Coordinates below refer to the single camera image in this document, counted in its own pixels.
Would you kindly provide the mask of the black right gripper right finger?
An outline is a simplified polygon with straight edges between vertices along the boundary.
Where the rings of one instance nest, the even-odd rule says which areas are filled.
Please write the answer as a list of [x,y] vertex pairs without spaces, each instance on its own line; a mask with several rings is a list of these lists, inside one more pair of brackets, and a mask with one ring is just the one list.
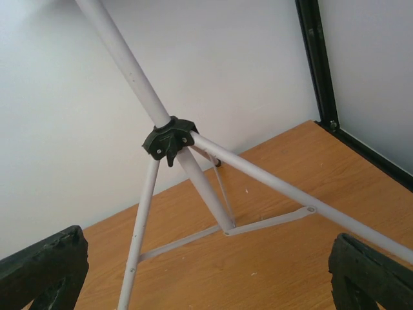
[[412,270],[349,234],[334,240],[328,269],[336,309],[412,309]]

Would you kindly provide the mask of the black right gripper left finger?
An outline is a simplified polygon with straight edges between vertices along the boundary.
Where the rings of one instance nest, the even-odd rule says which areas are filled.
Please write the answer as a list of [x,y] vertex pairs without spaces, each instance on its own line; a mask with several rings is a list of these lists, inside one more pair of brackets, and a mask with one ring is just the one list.
[[67,227],[1,260],[1,309],[74,309],[88,269],[82,228]]

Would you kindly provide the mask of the white tripod music stand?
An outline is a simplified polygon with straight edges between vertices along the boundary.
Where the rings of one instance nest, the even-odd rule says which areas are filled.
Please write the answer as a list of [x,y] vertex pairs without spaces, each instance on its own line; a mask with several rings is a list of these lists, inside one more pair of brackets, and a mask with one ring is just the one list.
[[[103,40],[107,50],[130,85],[130,88],[154,122],[154,129],[143,144],[143,148],[151,155],[152,159],[148,167],[141,201],[139,202],[137,210],[132,241],[126,261],[125,275],[123,277],[117,306],[118,309],[128,309],[137,266],[142,260],[181,247],[184,244],[208,236],[218,230],[222,230],[227,236],[234,236],[281,223],[292,222],[312,213],[322,215],[326,219],[356,233],[358,236],[408,263],[412,262],[411,249],[323,203],[317,198],[301,191],[297,187],[226,150],[209,139],[202,137],[193,122],[169,115],[102,2],[78,1],[77,4],[82,13],[84,13],[96,29],[99,37]],[[227,200],[220,201],[192,155],[191,152],[193,150],[206,159],[209,159],[215,167],[218,167],[219,164],[224,161],[233,168],[260,181],[275,191],[284,194],[291,200],[300,203],[302,207],[294,212],[238,227],[233,218],[229,202]],[[175,161],[179,162],[212,216],[216,219],[217,225],[176,242],[168,243],[153,251],[142,253],[141,247],[145,235],[146,222],[148,220],[154,186],[157,180],[159,164],[163,158],[167,160],[169,167],[173,166]]]

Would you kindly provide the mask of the black aluminium frame post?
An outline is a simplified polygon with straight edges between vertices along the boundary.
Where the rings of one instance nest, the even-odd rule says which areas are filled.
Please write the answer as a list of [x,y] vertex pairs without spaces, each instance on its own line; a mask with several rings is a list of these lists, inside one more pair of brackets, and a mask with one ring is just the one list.
[[316,96],[320,120],[317,124],[344,145],[358,153],[393,180],[412,190],[412,175],[340,127],[330,74],[323,25],[317,1],[296,1],[297,16]]

